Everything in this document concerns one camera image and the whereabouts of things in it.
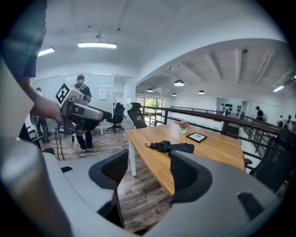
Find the black pants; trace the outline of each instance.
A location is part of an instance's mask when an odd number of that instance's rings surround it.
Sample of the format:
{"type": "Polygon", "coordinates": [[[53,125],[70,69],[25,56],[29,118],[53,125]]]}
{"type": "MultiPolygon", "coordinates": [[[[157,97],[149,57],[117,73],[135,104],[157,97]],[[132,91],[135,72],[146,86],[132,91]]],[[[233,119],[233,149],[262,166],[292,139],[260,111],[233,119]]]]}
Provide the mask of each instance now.
{"type": "Polygon", "coordinates": [[[37,128],[38,135],[40,137],[43,136],[42,141],[48,140],[48,128],[47,128],[46,118],[39,117],[36,128],[37,128]]]}
{"type": "Polygon", "coordinates": [[[92,148],[93,146],[93,138],[92,138],[92,134],[91,134],[91,131],[90,130],[87,130],[85,132],[85,141],[83,139],[83,136],[77,136],[76,135],[76,138],[77,138],[77,141],[80,145],[80,147],[85,150],[86,148],[92,148]]]}

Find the window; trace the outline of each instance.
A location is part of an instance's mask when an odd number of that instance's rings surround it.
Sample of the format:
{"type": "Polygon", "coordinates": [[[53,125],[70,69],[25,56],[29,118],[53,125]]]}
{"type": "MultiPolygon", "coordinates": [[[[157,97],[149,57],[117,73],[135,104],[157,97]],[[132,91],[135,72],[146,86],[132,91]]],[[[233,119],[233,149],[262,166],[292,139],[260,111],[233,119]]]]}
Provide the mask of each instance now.
{"type": "MultiPolygon", "coordinates": [[[[141,106],[149,106],[149,107],[159,107],[162,108],[163,100],[161,99],[154,99],[154,98],[144,98],[144,97],[138,97],[137,98],[138,103],[141,106]]],[[[157,109],[145,109],[145,121],[147,126],[154,126],[154,121],[161,121],[162,111],[157,109]]]]}

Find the person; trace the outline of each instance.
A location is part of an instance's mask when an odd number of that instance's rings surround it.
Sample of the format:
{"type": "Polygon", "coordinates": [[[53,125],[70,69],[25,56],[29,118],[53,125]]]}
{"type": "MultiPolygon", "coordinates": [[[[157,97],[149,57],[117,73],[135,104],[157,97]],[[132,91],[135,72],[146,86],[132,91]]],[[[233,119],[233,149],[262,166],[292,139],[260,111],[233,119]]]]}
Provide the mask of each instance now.
{"type": "MultiPolygon", "coordinates": [[[[47,29],[46,8],[46,0],[33,1],[2,39],[0,50],[11,74],[34,102],[31,113],[63,124],[58,104],[41,96],[30,86],[30,79],[36,77],[36,61],[47,29]]],[[[31,141],[25,124],[19,137],[31,141]]]]}
{"type": "Polygon", "coordinates": [[[283,116],[279,116],[279,119],[277,120],[277,126],[282,128],[283,127],[283,116]]]}
{"type": "Polygon", "coordinates": [[[260,110],[260,107],[259,106],[256,107],[256,110],[257,110],[257,117],[256,117],[256,119],[263,121],[263,116],[264,116],[263,111],[260,110]]]}
{"type": "Polygon", "coordinates": [[[291,123],[291,115],[288,116],[288,119],[286,120],[286,123],[284,125],[284,129],[286,130],[292,130],[292,123],[291,123]]]}
{"type": "MultiPolygon", "coordinates": [[[[41,95],[41,88],[40,87],[37,87],[36,91],[41,95]]],[[[48,128],[47,128],[47,122],[46,122],[46,118],[42,118],[42,117],[39,117],[38,118],[38,123],[36,125],[36,128],[37,128],[37,132],[38,132],[38,135],[41,137],[43,136],[43,138],[41,139],[41,141],[43,143],[47,142],[49,143],[50,140],[49,140],[49,136],[48,136],[48,128]]]]}
{"type": "MultiPolygon", "coordinates": [[[[84,75],[79,75],[77,77],[77,82],[74,84],[74,86],[81,93],[86,95],[86,100],[87,100],[88,103],[90,103],[92,94],[91,94],[91,91],[90,91],[88,85],[84,84],[84,75]]],[[[90,130],[87,130],[85,132],[85,140],[83,139],[82,136],[77,135],[77,134],[76,134],[76,138],[77,138],[77,141],[78,141],[78,143],[80,145],[80,148],[83,151],[91,150],[93,148],[93,138],[92,138],[92,134],[91,134],[90,130]]]]}

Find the fluorescent light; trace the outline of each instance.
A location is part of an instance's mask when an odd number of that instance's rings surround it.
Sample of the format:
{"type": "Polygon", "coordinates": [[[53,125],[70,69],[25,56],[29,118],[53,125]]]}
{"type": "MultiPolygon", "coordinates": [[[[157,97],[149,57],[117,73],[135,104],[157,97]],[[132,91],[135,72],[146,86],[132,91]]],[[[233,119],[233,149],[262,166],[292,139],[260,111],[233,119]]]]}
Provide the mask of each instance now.
{"type": "Polygon", "coordinates": [[[90,74],[112,76],[112,74],[109,74],[109,73],[99,73],[99,72],[92,72],[90,74]]]}
{"type": "Polygon", "coordinates": [[[113,44],[113,43],[78,43],[78,46],[79,46],[79,48],[99,47],[99,48],[116,49],[117,44],[113,44]]]}
{"type": "Polygon", "coordinates": [[[50,48],[50,49],[48,49],[48,50],[40,51],[39,54],[38,54],[38,57],[39,57],[39,56],[42,56],[42,55],[44,55],[44,54],[52,53],[52,52],[54,52],[54,51],[55,51],[55,50],[54,50],[53,48],[50,48]]]}
{"type": "Polygon", "coordinates": [[[278,92],[280,90],[282,90],[284,88],[284,86],[279,86],[278,88],[274,89],[273,92],[278,92]]]}

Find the paper sign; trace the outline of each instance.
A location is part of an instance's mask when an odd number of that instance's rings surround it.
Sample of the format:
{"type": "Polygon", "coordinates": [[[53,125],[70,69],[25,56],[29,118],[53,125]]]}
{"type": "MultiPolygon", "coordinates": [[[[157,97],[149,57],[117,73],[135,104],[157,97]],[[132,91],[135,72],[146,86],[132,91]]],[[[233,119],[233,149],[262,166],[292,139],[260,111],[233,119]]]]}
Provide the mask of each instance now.
{"type": "Polygon", "coordinates": [[[106,89],[99,89],[99,100],[107,100],[106,89]]]}

